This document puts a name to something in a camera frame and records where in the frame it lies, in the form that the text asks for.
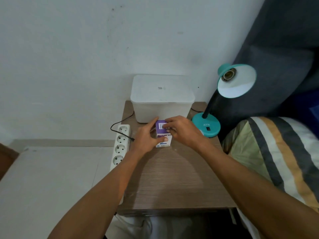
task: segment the teal desk lamp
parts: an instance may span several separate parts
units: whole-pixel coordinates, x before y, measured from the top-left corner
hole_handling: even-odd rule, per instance
[[[209,114],[218,94],[225,98],[236,98],[249,91],[257,78],[256,70],[245,64],[223,64],[217,71],[219,80],[217,90],[209,100],[204,112],[196,114],[192,122],[206,137],[217,136],[220,131],[220,123],[216,117]]]

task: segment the gray headboard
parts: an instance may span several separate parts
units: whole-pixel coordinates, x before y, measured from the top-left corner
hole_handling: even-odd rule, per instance
[[[211,113],[220,139],[250,116],[277,116],[292,94],[319,87],[319,0],[265,0],[234,64],[257,71],[245,95],[218,96]]]

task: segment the white plastic container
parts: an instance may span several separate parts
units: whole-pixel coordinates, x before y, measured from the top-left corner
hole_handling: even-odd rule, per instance
[[[148,123],[154,117],[187,117],[195,96],[186,76],[136,75],[133,79],[131,101],[136,120]]]

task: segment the white power strip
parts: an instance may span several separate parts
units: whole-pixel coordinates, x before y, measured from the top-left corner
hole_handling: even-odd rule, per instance
[[[120,124],[117,130],[127,136],[130,136],[131,134],[131,127],[127,124]],[[122,161],[129,148],[130,139],[122,134],[116,133],[110,171],[114,169]]]

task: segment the baseboard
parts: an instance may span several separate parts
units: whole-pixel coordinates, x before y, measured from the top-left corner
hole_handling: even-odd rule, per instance
[[[25,147],[113,147],[114,140],[14,139],[8,147],[20,153]]]

